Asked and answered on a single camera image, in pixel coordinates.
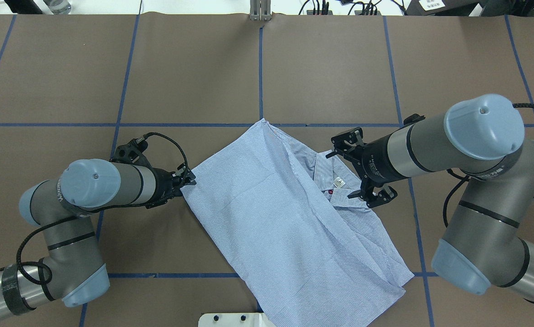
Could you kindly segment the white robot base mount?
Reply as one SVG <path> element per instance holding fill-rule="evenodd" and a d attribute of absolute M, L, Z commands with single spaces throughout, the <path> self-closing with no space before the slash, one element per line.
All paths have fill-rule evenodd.
<path fill-rule="evenodd" d="M 207 313 L 199 321 L 199 327 L 275 327 L 265 313 Z"/>

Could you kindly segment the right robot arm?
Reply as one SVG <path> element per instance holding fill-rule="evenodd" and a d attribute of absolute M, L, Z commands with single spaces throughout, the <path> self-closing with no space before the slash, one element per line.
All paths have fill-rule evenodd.
<path fill-rule="evenodd" d="M 534 244 L 517 230 L 534 201 L 534 140 L 525 136 L 520 108 L 499 94 L 458 102 L 426 118 L 412 114 L 403 126 L 369 143 L 352 128 L 331 138 L 328 158 L 354 166 L 361 185 L 349 198 L 375 208 L 392 201 L 391 183 L 458 169 L 466 184 L 431 261 L 456 287 L 485 294 L 507 288 L 534 305 Z"/>

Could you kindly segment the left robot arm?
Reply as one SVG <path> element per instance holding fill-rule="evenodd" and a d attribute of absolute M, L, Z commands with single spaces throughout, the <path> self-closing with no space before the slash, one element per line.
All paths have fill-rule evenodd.
<path fill-rule="evenodd" d="M 186 165 L 176 172 L 151 166 L 80 159 L 57 179 L 26 190 L 21 216 L 35 230 L 0 269 L 0 321 L 61 300 L 78 307 L 107 292 L 108 271 L 91 217 L 113 208 L 154 208 L 194 185 Z"/>

